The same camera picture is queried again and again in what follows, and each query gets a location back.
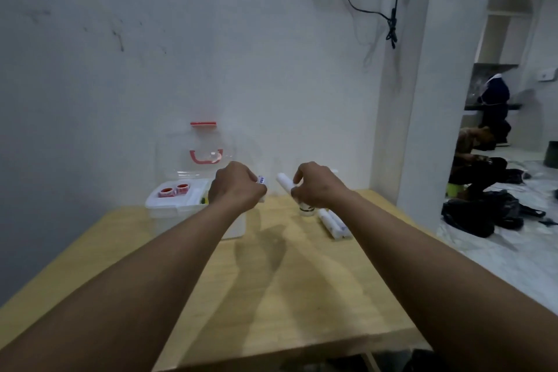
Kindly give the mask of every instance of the white cylindrical package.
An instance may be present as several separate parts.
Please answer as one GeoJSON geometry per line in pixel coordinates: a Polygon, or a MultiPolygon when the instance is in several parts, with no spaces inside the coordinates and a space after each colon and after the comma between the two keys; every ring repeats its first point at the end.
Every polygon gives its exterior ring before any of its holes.
{"type": "MultiPolygon", "coordinates": [[[[281,172],[277,174],[277,182],[283,187],[283,190],[285,190],[287,194],[292,197],[291,190],[295,187],[292,179],[281,172]]],[[[305,203],[299,203],[298,201],[296,202],[298,203],[298,207],[300,209],[299,213],[302,216],[312,216],[314,214],[314,208],[312,206],[308,206],[305,203]]]]}
{"type": "Polygon", "coordinates": [[[325,209],[319,209],[317,212],[318,217],[320,218],[321,222],[324,224],[324,227],[327,228],[331,236],[335,240],[340,240],[343,238],[343,232],[339,225],[333,220],[329,212],[325,209]]]}
{"type": "MultiPolygon", "coordinates": [[[[265,183],[266,183],[266,179],[262,176],[259,176],[258,177],[258,184],[264,184],[265,185],[265,183]]],[[[263,203],[264,201],[266,201],[266,195],[265,194],[262,196],[262,198],[260,199],[260,201],[258,203],[263,203]]]]}
{"type": "Polygon", "coordinates": [[[341,218],[339,216],[337,216],[335,214],[334,211],[329,210],[328,211],[329,216],[331,216],[331,218],[335,221],[335,223],[339,226],[339,228],[341,228],[341,232],[343,233],[343,237],[345,238],[351,238],[353,235],[351,234],[351,232],[349,231],[349,228],[345,225],[345,223],[341,220],[341,218]]]}

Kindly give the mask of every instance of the wooden table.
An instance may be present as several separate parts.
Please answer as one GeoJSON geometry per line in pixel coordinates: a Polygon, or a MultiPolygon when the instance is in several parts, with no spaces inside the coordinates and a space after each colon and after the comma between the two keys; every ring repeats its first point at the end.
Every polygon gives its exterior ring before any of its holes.
{"type": "MultiPolygon", "coordinates": [[[[411,223],[375,192],[361,194],[411,223]]],[[[150,230],[142,207],[107,213],[0,309],[0,347],[150,230]]],[[[273,370],[422,341],[355,240],[335,242],[292,199],[268,197],[248,212],[246,235],[218,245],[154,370],[273,370]]]]}

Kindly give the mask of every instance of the yellow stool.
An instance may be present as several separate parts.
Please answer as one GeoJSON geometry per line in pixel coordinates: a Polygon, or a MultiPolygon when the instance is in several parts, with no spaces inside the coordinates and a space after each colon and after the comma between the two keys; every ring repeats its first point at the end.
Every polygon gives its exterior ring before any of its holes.
{"type": "Polygon", "coordinates": [[[448,183],[448,186],[446,187],[446,195],[448,197],[457,197],[457,195],[464,190],[464,185],[448,183]]]}

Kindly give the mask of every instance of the plastic storage box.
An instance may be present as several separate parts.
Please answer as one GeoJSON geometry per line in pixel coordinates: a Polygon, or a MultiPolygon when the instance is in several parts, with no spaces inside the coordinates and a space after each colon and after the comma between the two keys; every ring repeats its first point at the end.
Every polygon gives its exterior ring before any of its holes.
{"type": "MultiPolygon", "coordinates": [[[[145,201],[153,219],[153,232],[160,235],[207,206],[207,192],[218,169],[234,159],[234,145],[227,143],[214,122],[192,123],[189,133],[167,135],[157,144],[158,175],[167,181],[158,185],[145,201]],[[188,184],[186,194],[160,197],[167,188],[188,184]]],[[[246,214],[241,214],[223,239],[241,237],[246,232],[246,214]]]]}

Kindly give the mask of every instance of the wall stain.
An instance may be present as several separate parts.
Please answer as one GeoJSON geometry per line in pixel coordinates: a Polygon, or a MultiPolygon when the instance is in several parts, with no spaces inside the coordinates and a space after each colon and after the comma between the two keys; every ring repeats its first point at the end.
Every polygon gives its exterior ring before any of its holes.
{"type": "Polygon", "coordinates": [[[124,44],[122,43],[122,36],[120,35],[120,33],[112,30],[112,34],[118,37],[118,43],[120,43],[120,51],[124,51],[124,44]]]}
{"type": "Polygon", "coordinates": [[[29,17],[34,24],[39,24],[39,18],[41,16],[50,16],[50,9],[31,9],[24,12],[24,15],[29,17]]]}

